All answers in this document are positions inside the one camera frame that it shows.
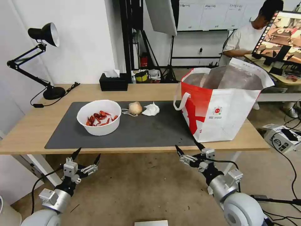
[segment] cardboard box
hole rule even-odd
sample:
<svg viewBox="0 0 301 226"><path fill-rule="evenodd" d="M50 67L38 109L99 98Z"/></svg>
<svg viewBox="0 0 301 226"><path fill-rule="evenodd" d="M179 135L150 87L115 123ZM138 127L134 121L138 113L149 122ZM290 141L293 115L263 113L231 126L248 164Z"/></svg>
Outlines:
<svg viewBox="0 0 301 226"><path fill-rule="evenodd" d="M292 150L301 150L301 136L297 135L293 130L290 130L290 132L298 139L298 141L289 140L288 137L283 132L281 132L282 129L289 129L285 126L268 124L263 126L263 128L267 130L264 135L265 141L268 142L272 147L276 148L278 151L287 153Z"/></svg>

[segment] lamp base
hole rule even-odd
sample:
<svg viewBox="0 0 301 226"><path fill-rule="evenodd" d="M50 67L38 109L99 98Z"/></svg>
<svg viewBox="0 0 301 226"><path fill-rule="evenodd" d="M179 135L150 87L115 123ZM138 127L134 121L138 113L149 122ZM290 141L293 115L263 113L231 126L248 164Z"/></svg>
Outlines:
<svg viewBox="0 0 301 226"><path fill-rule="evenodd" d="M62 87L47 87L47 90L43 93L43 96L47 100L55 100L63 97L66 91Z"/></svg>

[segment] desk lamp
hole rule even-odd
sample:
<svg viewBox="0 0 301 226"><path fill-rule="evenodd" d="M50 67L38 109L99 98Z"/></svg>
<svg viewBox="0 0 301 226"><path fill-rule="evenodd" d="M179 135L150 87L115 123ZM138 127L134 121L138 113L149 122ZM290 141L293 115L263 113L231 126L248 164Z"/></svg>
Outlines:
<svg viewBox="0 0 301 226"><path fill-rule="evenodd" d="M43 96L45 99L54 100L54 99L63 97L65 95L66 91L62 87L54 87L51 85L51 83L49 81L46 81L39 77L36 77L20 68L20 66L22 64L26 63L27 61L35 58L36 56L38 56L41 53L46 51L47 45L45 43L43 43L43 40L48 42L50 45L59 47L60 40L59 40L59 36L58 36L58 33L57 33L54 23L48 23L42 29L29 28L28 35L32 39L35 39L37 41L37 43L39 43L39 44L36 47L34 47L33 49L27 51L26 53L18 56L17 58L8 61L7 66L9 66L10 68L24 74L25 76L31 78L32 80L35 80L36 82L42 84L43 86L45 86L47 88L45 90L45 92L43 93ZM31 57L22 58L25 55L31 53L32 51L34 51L36 49L40 49L41 51L32 55Z"/></svg>

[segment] white bowl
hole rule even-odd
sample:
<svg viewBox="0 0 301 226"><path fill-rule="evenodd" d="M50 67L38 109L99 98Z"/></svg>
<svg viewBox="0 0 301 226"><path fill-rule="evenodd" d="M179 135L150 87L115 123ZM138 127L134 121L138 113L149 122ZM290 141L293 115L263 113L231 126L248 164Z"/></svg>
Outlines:
<svg viewBox="0 0 301 226"><path fill-rule="evenodd" d="M87 126L88 117L94 113L99 113L102 110L110 113L112 118L118 116L113 122L110 120L109 124L103 126ZM84 105L77 113L77 121L88 131L88 133L95 136L103 136L112 133L117 129L120 122L121 108L119 104L111 100L96 100Z"/></svg>

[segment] onion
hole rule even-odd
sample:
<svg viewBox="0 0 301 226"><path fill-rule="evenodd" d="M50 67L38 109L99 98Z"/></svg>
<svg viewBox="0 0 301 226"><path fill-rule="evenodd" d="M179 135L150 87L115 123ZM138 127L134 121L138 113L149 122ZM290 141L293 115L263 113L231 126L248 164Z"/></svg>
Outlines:
<svg viewBox="0 0 301 226"><path fill-rule="evenodd" d="M129 104L129 112L134 115L139 115L142 112L142 106L141 104L136 101Z"/></svg>

